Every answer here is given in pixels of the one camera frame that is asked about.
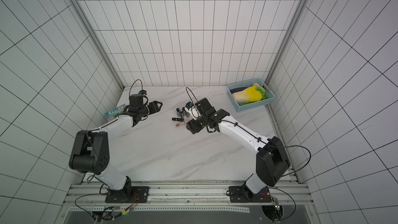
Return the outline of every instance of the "robotic arm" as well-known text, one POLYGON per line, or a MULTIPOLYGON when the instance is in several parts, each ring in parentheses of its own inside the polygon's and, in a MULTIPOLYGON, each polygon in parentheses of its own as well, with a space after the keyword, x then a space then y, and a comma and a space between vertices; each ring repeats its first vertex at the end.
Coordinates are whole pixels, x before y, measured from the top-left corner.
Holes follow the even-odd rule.
POLYGON ((275 186, 290 167, 290 161, 280 139, 277 137, 270 139, 253 132, 237 122, 225 110, 216 111, 206 98, 196 102, 189 112, 193 119, 187 123, 186 127, 192 134, 206 127, 207 132, 218 131, 227 134, 256 154, 256 173, 243 185, 249 198, 266 186, 275 186))
MULTIPOLYGON (((129 202, 134 192, 130 178, 120 173, 109 162, 108 141, 135 126, 142 118, 160 111, 163 104, 157 101, 148 104, 146 93, 145 90, 141 90, 139 94, 130 95, 129 105, 115 120, 97 129, 82 130, 76 134, 69 167, 81 173, 94 173, 99 181, 108 186, 108 195, 112 202, 129 202)), ((188 111, 193 119, 187 123, 186 128, 192 134, 206 127, 207 132, 222 132, 256 154, 256 173, 243 185, 247 197, 251 198, 266 186, 275 186, 289 168, 290 161, 282 148, 281 140, 277 137, 270 139, 253 132, 225 110, 216 111, 206 98, 193 104, 188 111)))

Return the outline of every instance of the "black mounting plate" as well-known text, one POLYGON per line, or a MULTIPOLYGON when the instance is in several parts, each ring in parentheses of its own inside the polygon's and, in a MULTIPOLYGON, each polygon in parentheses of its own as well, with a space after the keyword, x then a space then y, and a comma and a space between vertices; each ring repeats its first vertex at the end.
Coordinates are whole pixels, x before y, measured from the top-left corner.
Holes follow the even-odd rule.
POLYGON ((248 201, 243 196, 243 186, 230 186, 229 189, 229 199, 231 202, 271 202, 271 197, 263 197, 260 194, 269 194, 269 189, 263 188, 258 194, 253 194, 253 200, 248 201))
MULTIPOLYGON (((132 191, 134 193, 138 194, 138 203, 146 203, 148 199, 148 192, 149 192, 149 187, 144 186, 144 187, 134 187, 132 186, 132 191)), ((127 202, 120 202, 117 199, 112 196, 111 193, 108 193, 106 195, 105 202, 106 203, 133 203, 135 200, 135 196, 133 196, 129 201, 127 202)))

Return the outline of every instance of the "metal frame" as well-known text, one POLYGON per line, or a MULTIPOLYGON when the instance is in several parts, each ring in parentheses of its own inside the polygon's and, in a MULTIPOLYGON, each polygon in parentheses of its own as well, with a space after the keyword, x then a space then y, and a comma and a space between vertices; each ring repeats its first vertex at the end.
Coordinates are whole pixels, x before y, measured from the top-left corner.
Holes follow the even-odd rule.
POLYGON ((94 45, 99 50, 99 52, 102 56, 102 60, 105 61, 106 65, 109 68, 109 70, 111 71, 113 77, 116 79, 119 89, 122 91, 124 89, 123 83, 120 80, 119 75, 117 74, 115 68, 113 67, 107 53, 105 52, 104 48, 102 47, 102 44, 97 37, 97 34, 94 32, 94 28, 88 21, 87 16, 84 14, 83 9, 80 6, 80 3, 78 2, 78 0, 69 0, 69 1, 71 2, 73 9, 75 9, 80 21, 82 21, 83 26, 85 27, 85 29, 88 32, 88 35, 93 39, 94 45))
POLYGON ((278 64, 278 62, 281 59, 282 53, 285 51, 286 46, 287 46, 287 42, 289 40, 289 38, 291 38, 293 30, 296 28, 297 23, 299 21, 299 18, 301 16, 301 13, 303 12, 305 5, 307 4, 308 0, 300 0, 300 3, 298 4, 295 14, 293 15, 293 18, 289 24, 289 27, 286 31, 285 37, 283 38, 282 44, 279 47, 278 51, 277 51, 277 56, 275 57, 274 61, 272 62, 272 66, 270 69, 270 72, 268 73, 268 76, 266 78, 265 83, 268 85, 269 80, 271 79, 271 76, 273 75, 273 73, 275 72, 275 68, 276 65, 278 64))
MULTIPOLYGON (((140 203, 133 211, 237 211, 249 213, 249 205, 273 205, 272 203, 231 203, 226 195, 229 186, 241 186, 244 181, 142 181, 132 182, 133 186, 149 186, 147 203, 140 203)), ((95 194, 102 183, 98 181, 82 182, 72 185, 67 193, 56 224, 65 222, 69 212, 83 211, 76 207, 74 201, 86 194, 95 194)), ((312 197, 308 186, 300 184, 294 175, 290 179, 280 180, 275 187, 286 191, 293 197, 296 205, 306 205, 313 210, 312 197)), ((269 189, 271 195, 278 198, 280 205, 294 204, 290 197, 281 191, 269 189)), ((87 211, 102 211, 105 207, 115 206, 115 210, 122 210, 130 203, 108 204, 105 195, 90 195, 78 200, 78 205, 87 211)))

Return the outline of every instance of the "plastic basket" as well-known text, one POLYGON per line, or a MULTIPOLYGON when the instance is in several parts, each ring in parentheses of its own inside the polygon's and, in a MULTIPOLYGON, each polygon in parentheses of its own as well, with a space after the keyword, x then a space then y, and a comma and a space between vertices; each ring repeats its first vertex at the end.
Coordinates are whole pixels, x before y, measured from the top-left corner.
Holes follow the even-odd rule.
POLYGON ((253 107, 267 105, 267 104, 271 103, 271 101, 275 98, 275 94, 267 87, 267 85, 260 78, 256 78, 256 79, 248 80, 248 81, 245 81, 245 82, 239 82, 239 83, 235 83, 235 84, 232 84, 232 85, 228 85, 228 86, 226 86, 226 91, 227 91, 229 100, 231 101, 232 105, 234 105, 235 110, 237 112, 241 112, 241 111, 253 108, 253 107), (253 83, 255 83, 255 82, 259 83, 260 86, 262 86, 266 90, 266 95, 267 95, 268 98, 266 98, 264 100, 261 100, 261 101, 253 102, 253 103, 250 103, 250 104, 246 104, 246 105, 243 105, 243 106, 238 105, 238 103, 236 102, 236 100, 232 96, 230 90, 238 88, 238 87, 251 87, 253 85, 253 83))

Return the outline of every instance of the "black cable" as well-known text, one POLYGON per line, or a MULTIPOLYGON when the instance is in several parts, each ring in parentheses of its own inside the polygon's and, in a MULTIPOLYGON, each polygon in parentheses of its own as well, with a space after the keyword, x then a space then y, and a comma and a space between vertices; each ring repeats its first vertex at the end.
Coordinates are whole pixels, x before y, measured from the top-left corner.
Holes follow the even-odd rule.
POLYGON ((192 104, 193 104, 193 107, 195 107, 196 111, 198 112, 198 117, 199 117, 199 111, 198 111, 198 109, 196 108, 195 103, 193 103, 193 100, 192 100, 191 96, 190 96, 189 93, 188 93, 188 89, 189 89, 189 91, 191 92, 191 94, 193 95, 193 97, 195 98, 196 102, 198 102, 198 99, 196 98, 195 94, 193 94, 192 90, 191 90, 189 87, 186 87, 186 88, 185 88, 185 91, 187 92, 187 94, 188 94, 188 96, 189 96, 189 99, 191 100, 191 102, 192 102, 192 104))
POLYGON ((293 146, 277 146, 274 142, 271 142, 270 140, 268 140, 268 142, 273 143, 273 144, 275 145, 275 146, 272 146, 272 145, 267 144, 267 143, 265 143, 264 141, 262 141, 261 138, 258 138, 258 137, 256 137, 256 136, 254 136, 253 134, 251 134, 251 133, 250 133, 249 131, 247 131, 245 128, 241 127, 238 123, 234 123, 234 122, 231 122, 231 121, 225 121, 225 120, 219 120, 219 121, 215 121, 215 122, 222 122, 222 121, 224 121, 224 122, 229 122, 229 123, 231 123, 231 124, 233 124, 233 125, 235 125, 235 126, 240 127, 242 130, 244 130, 245 132, 247 132, 248 134, 250 134, 251 136, 253 136, 255 139, 257 139, 257 142, 262 142, 262 143, 264 143, 264 144, 266 144, 266 145, 268 145, 268 146, 270 146, 270 147, 274 147, 274 148, 301 147, 301 148, 306 149, 306 150, 308 151, 308 153, 310 154, 310 157, 308 158, 306 164, 305 164, 304 166, 302 166, 300 169, 296 169, 296 170, 293 171, 293 172, 284 174, 282 177, 284 177, 284 176, 286 176, 286 175, 290 175, 290 174, 296 173, 296 172, 298 172, 299 170, 302 170, 305 166, 307 166, 307 165, 310 163, 310 160, 311 160, 311 157, 312 157, 311 152, 310 152, 309 149, 307 149, 307 148, 304 147, 304 146, 299 146, 299 145, 293 145, 293 146))
POLYGON ((134 85, 134 83, 135 83, 136 81, 140 81, 140 82, 141 82, 141 90, 143 90, 142 81, 141 81, 140 79, 136 79, 136 80, 132 83, 132 85, 131 85, 131 87, 130 87, 129 96, 130 96, 130 94, 131 94, 132 86, 134 85))
POLYGON ((95 220, 94 216, 93 216, 92 214, 90 214, 90 212, 88 212, 88 211, 85 210, 84 208, 80 207, 80 206, 77 205, 77 203, 76 203, 76 201, 77 201, 78 199, 80 199, 80 198, 82 198, 82 197, 86 197, 86 196, 88 196, 88 195, 82 195, 81 197, 76 198, 76 200, 75 200, 75 205, 76 205, 76 207, 78 207, 78 208, 84 210, 87 214, 89 214, 89 215, 91 216, 91 218, 92 218, 93 220, 95 220))
POLYGON ((94 178, 94 175, 87 177, 87 182, 90 182, 94 178))
MULTIPOLYGON (((270 188, 270 187, 268 187, 268 188, 269 188, 269 189, 277 189, 277 190, 279 190, 279 191, 284 192, 283 190, 278 189, 278 188, 270 188)), ((284 193, 285 193, 286 195, 288 195, 288 196, 292 199, 293 203, 295 204, 295 209, 293 209, 293 212, 292 212, 288 217, 279 219, 278 221, 286 220, 287 218, 291 217, 291 216, 295 213, 295 211, 296 211, 296 202, 295 202, 295 200, 294 200, 293 197, 291 197, 288 193, 286 193, 286 192, 284 192, 284 193)))

